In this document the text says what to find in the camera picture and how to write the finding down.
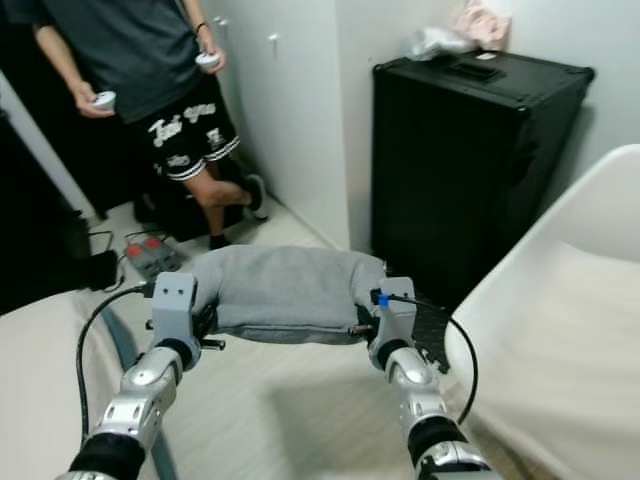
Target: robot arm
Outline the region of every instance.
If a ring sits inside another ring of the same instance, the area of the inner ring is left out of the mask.
[[[499,480],[480,452],[449,417],[434,366],[425,363],[412,338],[416,306],[389,301],[414,298],[409,278],[387,278],[375,292],[379,322],[369,356],[384,370],[400,401],[402,435],[419,480]]]
[[[194,322],[191,307],[196,280],[183,273],[162,273],[156,281],[149,351],[129,369],[120,391],[107,406],[58,480],[136,480],[161,429],[162,418],[176,399],[183,371],[193,368],[202,348],[224,349],[204,339],[211,318]]]
[[[213,315],[194,322],[192,275],[163,273],[156,282],[154,339],[150,350],[128,370],[120,391],[83,444],[69,472],[58,480],[136,480],[160,432],[164,413],[176,398],[183,371],[193,368],[202,348],[224,349],[204,338]],[[369,356],[383,370],[400,399],[400,424],[418,480],[500,480],[446,413],[435,369],[413,347],[416,307],[387,302],[391,295],[413,297],[408,278],[385,279],[379,321],[370,336]]]

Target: white armchair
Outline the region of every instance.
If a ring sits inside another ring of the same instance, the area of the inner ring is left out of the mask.
[[[611,152],[569,188],[453,315],[477,349],[476,415],[562,478],[638,478],[635,262],[640,145]],[[464,341],[448,328],[445,343],[468,390]]]

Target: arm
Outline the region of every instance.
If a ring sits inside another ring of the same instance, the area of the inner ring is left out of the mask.
[[[224,50],[220,48],[215,39],[213,38],[213,34],[211,33],[211,29],[206,22],[206,17],[204,11],[202,10],[202,5],[200,4],[200,0],[182,0],[184,4],[184,8],[187,11],[187,15],[189,16],[189,20],[191,21],[192,28],[198,29],[198,41],[202,47],[202,50],[208,53],[217,53],[220,55],[220,63],[217,66],[212,68],[207,72],[207,74],[212,75],[214,73],[222,70],[226,63],[227,57],[224,53]]]
[[[113,111],[98,110],[91,104],[96,99],[91,85],[80,75],[67,42],[53,25],[35,27],[36,42],[62,79],[76,101],[80,114],[88,118],[105,118],[114,115]]]

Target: pink cloth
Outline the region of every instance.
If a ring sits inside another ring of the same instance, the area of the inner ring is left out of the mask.
[[[485,50],[503,50],[510,27],[511,18],[494,13],[484,0],[469,0],[454,24],[458,33],[477,41]]]

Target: door handle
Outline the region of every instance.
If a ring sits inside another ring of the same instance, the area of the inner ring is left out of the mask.
[[[267,40],[271,43],[271,48],[273,50],[273,57],[278,57],[278,42],[280,40],[280,34],[274,33],[267,37]]]
[[[217,16],[213,18],[213,23],[215,23],[222,33],[222,36],[226,40],[227,38],[227,27],[229,26],[229,20],[223,18],[221,16]]]

